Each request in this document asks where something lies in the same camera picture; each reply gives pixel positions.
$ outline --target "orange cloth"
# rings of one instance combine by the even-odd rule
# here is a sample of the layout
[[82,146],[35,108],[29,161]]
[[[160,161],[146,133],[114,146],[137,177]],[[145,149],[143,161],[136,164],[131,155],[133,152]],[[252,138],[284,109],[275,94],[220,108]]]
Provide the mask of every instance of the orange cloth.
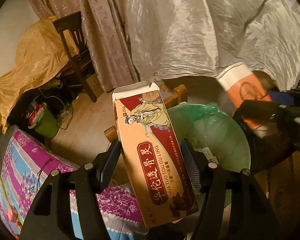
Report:
[[[21,95],[51,80],[68,62],[60,35],[52,23],[56,19],[51,16],[39,20],[26,30],[17,47],[16,67],[0,77],[3,133],[8,128],[7,118]],[[65,32],[65,37],[71,54],[77,54],[69,31]]]

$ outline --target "wall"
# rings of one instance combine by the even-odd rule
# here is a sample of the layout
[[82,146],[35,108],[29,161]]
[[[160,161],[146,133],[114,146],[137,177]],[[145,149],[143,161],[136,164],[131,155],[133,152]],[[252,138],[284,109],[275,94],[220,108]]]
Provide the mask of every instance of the wall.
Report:
[[20,38],[39,18],[28,0],[6,0],[0,9],[0,77],[15,67]]

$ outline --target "silver rivet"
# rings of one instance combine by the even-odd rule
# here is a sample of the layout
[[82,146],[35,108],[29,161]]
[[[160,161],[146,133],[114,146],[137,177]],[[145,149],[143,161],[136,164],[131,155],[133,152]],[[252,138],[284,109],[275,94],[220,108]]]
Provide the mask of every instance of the silver rivet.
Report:
[[92,163],[86,163],[86,164],[84,165],[84,168],[85,168],[86,170],[91,170],[91,169],[93,168],[93,164],[92,164]]
[[296,118],[294,119],[294,121],[295,121],[296,123],[300,123],[300,117],[296,117]]
[[57,176],[59,174],[59,170],[51,171],[51,176]]
[[242,173],[246,176],[249,176],[251,174],[251,172],[248,169],[243,169]]
[[214,162],[210,162],[208,163],[208,166],[211,168],[211,169],[216,169],[218,167],[218,164],[214,163]]

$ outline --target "white shiny fabric cover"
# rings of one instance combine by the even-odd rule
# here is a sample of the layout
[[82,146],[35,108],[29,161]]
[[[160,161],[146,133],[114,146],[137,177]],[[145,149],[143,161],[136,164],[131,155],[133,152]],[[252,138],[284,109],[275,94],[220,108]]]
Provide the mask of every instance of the white shiny fabric cover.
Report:
[[298,83],[296,0],[128,0],[126,12],[141,80],[215,77],[243,61],[280,90]]

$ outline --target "pink floral curtain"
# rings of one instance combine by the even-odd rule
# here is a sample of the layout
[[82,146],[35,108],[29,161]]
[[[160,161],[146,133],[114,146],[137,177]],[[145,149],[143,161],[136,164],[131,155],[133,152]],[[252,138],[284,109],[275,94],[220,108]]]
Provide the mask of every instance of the pink floral curtain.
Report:
[[126,0],[29,0],[39,18],[81,11],[82,29],[104,91],[139,81],[132,63]]

